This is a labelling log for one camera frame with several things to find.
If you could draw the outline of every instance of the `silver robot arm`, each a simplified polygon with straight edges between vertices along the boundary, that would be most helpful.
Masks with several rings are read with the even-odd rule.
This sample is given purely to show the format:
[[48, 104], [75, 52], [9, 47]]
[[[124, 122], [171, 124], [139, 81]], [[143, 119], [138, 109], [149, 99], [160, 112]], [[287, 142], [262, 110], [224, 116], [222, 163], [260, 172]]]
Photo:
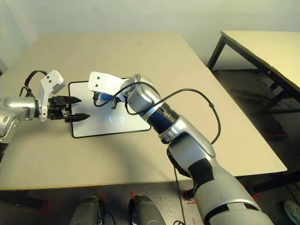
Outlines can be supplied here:
[[[135, 75], [122, 85], [151, 81]], [[123, 90], [129, 106], [141, 112], [162, 98], [144, 84]], [[211, 143], [182, 115], [165, 102], [143, 111], [140, 116], [158, 133], [162, 143], [168, 144], [167, 155], [177, 170], [194, 183], [195, 199], [202, 221], [206, 225], [271, 225], [268, 216], [244, 187], [216, 161]]]
[[66, 112], [68, 104], [81, 101], [76, 97], [56, 96], [49, 98], [50, 94], [56, 94], [64, 86], [62, 76], [58, 71], [53, 70], [40, 81], [37, 98], [0, 98], [0, 163], [5, 150], [13, 140], [18, 125], [22, 121], [40, 118], [41, 121], [65, 119], [65, 122], [75, 122], [89, 117], [84, 113], [69, 115]]

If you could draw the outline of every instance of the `red tape mark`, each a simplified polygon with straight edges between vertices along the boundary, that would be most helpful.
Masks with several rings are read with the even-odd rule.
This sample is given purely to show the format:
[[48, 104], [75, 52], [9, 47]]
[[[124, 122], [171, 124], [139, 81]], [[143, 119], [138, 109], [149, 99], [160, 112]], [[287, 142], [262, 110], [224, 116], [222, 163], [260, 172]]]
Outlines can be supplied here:
[[36, 210], [34, 213], [35, 214], [47, 214], [49, 213], [50, 211], [50, 203], [51, 203], [51, 199], [45, 199], [44, 201], [47, 202], [47, 206], [46, 206], [46, 209], [44, 211], [39, 211], [39, 210]]
[[252, 197], [253, 200], [257, 203], [258, 195], [252, 195], [251, 197]]
[[186, 192], [186, 191], [182, 191], [182, 192], [181, 192], [181, 196], [182, 196], [182, 198], [183, 198], [184, 203], [187, 204], [187, 205], [189, 205], [189, 204], [196, 204], [196, 201], [195, 201], [195, 200], [189, 201], [189, 200], [187, 200], [187, 199], [185, 198], [185, 196], [184, 196], [184, 193], [185, 193], [185, 192]]

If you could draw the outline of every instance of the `beige table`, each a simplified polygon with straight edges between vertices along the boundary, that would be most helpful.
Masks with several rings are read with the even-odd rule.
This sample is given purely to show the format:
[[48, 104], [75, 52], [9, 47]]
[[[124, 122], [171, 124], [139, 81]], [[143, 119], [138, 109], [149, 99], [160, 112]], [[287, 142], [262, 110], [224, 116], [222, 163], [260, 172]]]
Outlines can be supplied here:
[[300, 112], [300, 109], [270, 111], [281, 99], [295, 98], [300, 102], [300, 32], [225, 30], [207, 64], [212, 70], [225, 45], [269, 76], [280, 92], [262, 113], [279, 114]]
[[[234, 176], [286, 170], [240, 108], [178, 33], [53, 34], [42, 36], [3, 76], [1, 96], [17, 95], [36, 69], [58, 70], [65, 82], [88, 80], [92, 71], [151, 78], [162, 96], [195, 88], [214, 103], [222, 133], [218, 162]], [[36, 76], [30, 84], [38, 92]], [[60, 95], [67, 95], [63, 89]], [[181, 93], [169, 105], [209, 140], [217, 122], [205, 100]], [[62, 120], [23, 122], [7, 148], [0, 189], [60, 188], [175, 180], [173, 166], [154, 130], [74, 139]]]

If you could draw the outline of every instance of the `white wall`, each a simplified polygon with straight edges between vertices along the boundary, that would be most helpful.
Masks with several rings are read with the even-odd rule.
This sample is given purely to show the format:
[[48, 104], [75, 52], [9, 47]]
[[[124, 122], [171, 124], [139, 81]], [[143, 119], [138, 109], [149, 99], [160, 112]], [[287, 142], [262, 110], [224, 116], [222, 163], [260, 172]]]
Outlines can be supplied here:
[[[25, 20], [27, 27], [36, 31], [35, 35], [28, 36], [27, 31], [22, 30], [22, 35], [27, 35], [27, 43], [43, 33], [53, 32], [175, 30], [182, 34], [204, 63], [212, 54], [221, 30], [300, 31], [299, 0], [0, 1], [10, 2], [11, 9], [17, 8], [12, 14], [22, 11], [19, 26]], [[6, 29], [10, 36], [13, 31]], [[9, 66], [15, 61], [15, 56], [26, 48], [22, 35], [11, 40], [19, 50], [14, 57], [7, 58], [7, 50], [0, 52], [0, 58], [5, 58]], [[228, 48], [222, 53], [217, 67], [251, 66]]]
[[18, 2], [0, 0], [0, 70], [12, 66], [37, 37]]

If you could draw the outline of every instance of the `white board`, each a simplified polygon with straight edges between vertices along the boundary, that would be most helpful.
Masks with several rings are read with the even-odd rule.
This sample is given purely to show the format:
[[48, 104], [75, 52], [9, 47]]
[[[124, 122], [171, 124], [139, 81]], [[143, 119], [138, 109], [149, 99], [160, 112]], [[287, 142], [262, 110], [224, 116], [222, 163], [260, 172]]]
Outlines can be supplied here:
[[88, 82], [71, 82], [69, 95], [82, 100], [71, 105], [72, 114], [90, 115], [83, 121], [72, 123], [74, 138], [146, 131], [151, 128], [139, 115], [129, 115], [123, 102], [119, 102], [116, 109], [111, 109], [111, 102], [102, 107], [95, 107], [92, 99], [93, 92], [88, 89]]

